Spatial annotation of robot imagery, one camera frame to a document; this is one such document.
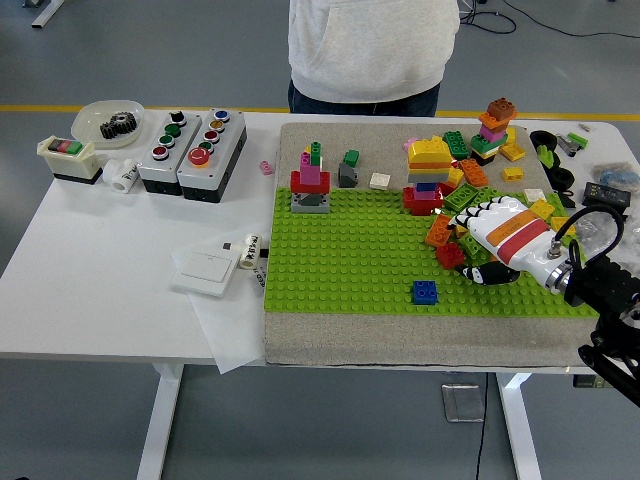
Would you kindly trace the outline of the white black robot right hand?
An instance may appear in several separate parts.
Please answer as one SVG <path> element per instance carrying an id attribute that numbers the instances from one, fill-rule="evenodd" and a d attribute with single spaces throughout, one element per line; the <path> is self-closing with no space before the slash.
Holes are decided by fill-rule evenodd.
<path id="1" fill-rule="evenodd" d="M 522 271 L 553 293 L 568 276 L 568 250 L 544 220 L 518 199 L 496 197 L 468 207 L 449 221 L 450 229 L 462 226 L 496 257 L 480 266 L 459 265 L 457 272 L 480 285 L 506 284 Z"/>

